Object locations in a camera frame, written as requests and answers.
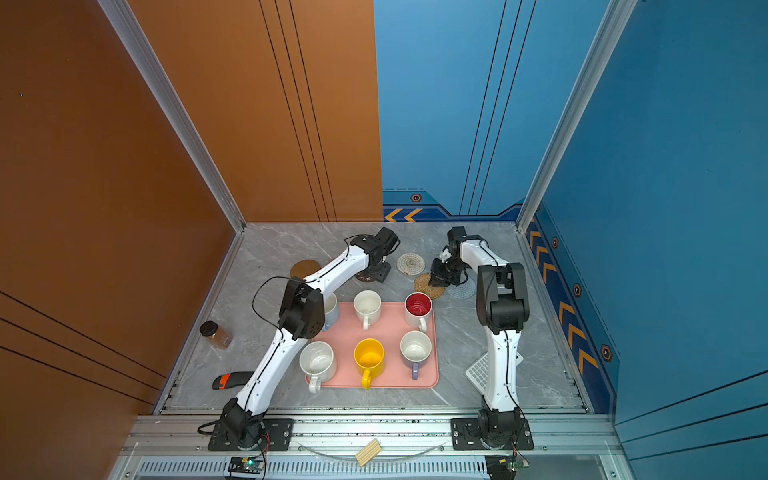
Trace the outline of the aluminium front rail frame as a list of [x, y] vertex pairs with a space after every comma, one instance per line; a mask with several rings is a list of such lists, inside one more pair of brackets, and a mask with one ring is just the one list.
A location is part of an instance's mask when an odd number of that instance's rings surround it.
[[468, 410], [281, 410], [250, 449], [215, 416], [142, 416], [111, 479], [631, 479], [612, 424], [576, 410], [528, 413], [516, 442], [493, 447]]

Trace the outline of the orange black utility knife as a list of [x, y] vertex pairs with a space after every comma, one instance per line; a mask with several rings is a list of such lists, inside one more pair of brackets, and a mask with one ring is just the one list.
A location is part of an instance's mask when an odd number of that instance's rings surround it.
[[217, 376], [211, 384], [213, 390], [243, 387], [251, 379], [253, 371], [235, 371]]

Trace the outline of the white scientific calculator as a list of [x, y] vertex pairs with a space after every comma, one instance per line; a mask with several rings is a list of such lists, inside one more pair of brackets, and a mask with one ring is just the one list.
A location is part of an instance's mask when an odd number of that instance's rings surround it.
[[490, 375], [490, 353], [485, 353], [465, 371], [465, 376], [470, 383], [484, 395], [489, 392], [488, 384]]

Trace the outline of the light blue woven coaster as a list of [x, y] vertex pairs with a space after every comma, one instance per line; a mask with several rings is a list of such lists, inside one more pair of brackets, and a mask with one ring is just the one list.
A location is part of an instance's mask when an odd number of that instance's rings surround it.
[[477, 291], [476, 283], [469, 279], [465, 283], [460, 285], [451, 285], [446, 288], [445, 292], [452, 298], [457, 300], [464, 300], [472, 298]]

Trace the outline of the cream multicolour woven coaster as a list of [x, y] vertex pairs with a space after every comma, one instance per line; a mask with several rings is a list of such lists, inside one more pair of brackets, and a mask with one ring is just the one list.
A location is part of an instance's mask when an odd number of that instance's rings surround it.
[[399, 257], [397, 268], [406, 276], [418, 276], [424, 272], [426, 263], [420, 255], [408, 252]]

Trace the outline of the grey aluminium corner post left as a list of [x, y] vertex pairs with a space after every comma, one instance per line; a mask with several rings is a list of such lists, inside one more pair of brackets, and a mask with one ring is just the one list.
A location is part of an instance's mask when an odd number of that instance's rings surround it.
[[235, 233], [242, 233], [246, 227], [244, 215], [129, 3], [99, 0], [98, 4], [226, 219]]

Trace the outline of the round brown wooden coaster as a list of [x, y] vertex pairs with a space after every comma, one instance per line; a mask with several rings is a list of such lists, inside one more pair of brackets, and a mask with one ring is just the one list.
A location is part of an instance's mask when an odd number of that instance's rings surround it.
[[312, 259], [305, 259], [295, 263], [289, 272], [292, 278], [305, 279], [322, 268], [321, 264]]

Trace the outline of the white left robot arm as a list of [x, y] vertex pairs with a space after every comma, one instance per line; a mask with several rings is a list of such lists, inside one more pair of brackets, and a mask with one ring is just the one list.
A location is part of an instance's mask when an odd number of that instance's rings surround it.
[[358, 273], [385, 265], [386, 257], [397, 249], [398, 237], [387, 229], [382, 232], [384, 239], [352, 237], [345, 251], [329, 264], [304, 279], [292, 277], [287, 281], [274, 338], [218, 420], [218, 427], [236, 448], [252, 450], [259, 445], [264, 432], [262, 420], [280, 380], [295, 356], [325, 325], [325, 301]]

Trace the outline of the grey aluminium corner post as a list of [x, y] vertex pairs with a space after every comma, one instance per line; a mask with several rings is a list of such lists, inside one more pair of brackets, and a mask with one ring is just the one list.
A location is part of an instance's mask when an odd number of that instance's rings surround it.
[[525, 233], [533, 220], [637, 3], [608, 3], [515, 222], [518, 233]]
[[99, 0], [98, 4], [226, 219], [235, 233], [242, 233], [246, 227], [244, 215], [129, 3]]

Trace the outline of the white mug back middle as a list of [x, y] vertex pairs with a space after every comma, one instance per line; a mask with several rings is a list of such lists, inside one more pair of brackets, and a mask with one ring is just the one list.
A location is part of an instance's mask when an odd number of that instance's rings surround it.
[[377, 292], [373, 290], [364, 290], [355, 296], [353, 307], [357, 318], [362, 323], [363, 329], [367, 331], [381, 316], [382, 300]]

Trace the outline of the circuit board right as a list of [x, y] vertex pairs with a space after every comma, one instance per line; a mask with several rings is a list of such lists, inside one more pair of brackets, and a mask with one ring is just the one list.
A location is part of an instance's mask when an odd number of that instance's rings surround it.
[[514, 480], [530, 462], [521, 456], [486, 456], [486, 471], [490, 480]]

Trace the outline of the green circuit board left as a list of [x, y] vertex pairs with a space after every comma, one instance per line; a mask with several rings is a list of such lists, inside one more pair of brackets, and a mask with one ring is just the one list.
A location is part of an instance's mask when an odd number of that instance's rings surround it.
[[261, 479], [266, 477], [266, 462], [262, 457], [233, 456], [227, 466], [227, 475], [234, 479]]

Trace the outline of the spice jar black lid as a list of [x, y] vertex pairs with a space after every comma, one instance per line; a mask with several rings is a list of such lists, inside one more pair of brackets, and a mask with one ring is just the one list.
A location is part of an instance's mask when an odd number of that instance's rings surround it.
[[233, 340], [232, 335], [223, 326], [212, 320], [203, 322], [199, 327], [199, 332], [215, 348], [221, 350], [226, 350]]

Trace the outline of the grey aluminium corner post right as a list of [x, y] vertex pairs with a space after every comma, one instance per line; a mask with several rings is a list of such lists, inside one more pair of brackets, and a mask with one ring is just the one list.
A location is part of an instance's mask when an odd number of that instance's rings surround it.
[[525, 233], [533, 220], [637, 3], [608, 3], [515, 222], [518, 233]]

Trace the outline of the white mug front left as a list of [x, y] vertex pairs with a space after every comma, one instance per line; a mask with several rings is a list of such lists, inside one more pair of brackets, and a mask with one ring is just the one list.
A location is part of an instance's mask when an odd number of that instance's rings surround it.
[[299, 365], [312, 394], [319, 393], [322, 385], [330, 381], [338, 369], [333, 348], [323, 341], [309, 343], [300, 354]]

